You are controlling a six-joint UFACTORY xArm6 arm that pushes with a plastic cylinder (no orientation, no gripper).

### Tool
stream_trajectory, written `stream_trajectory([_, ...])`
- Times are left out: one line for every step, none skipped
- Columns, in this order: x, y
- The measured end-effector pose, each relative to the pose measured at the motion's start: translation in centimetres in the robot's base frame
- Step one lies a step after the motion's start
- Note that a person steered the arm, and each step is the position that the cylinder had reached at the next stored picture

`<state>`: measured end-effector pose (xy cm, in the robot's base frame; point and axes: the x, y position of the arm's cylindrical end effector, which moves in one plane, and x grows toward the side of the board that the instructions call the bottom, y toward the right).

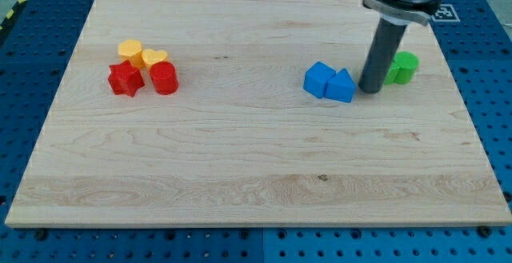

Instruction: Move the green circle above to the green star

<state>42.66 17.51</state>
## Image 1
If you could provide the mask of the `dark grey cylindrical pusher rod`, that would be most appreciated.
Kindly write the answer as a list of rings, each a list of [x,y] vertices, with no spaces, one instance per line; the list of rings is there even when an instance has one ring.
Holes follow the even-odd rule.
[[[376,94],[382,89],[405,30],[405,25],[395,25],[384,18],[379,19],[358,81],[362,92]]]

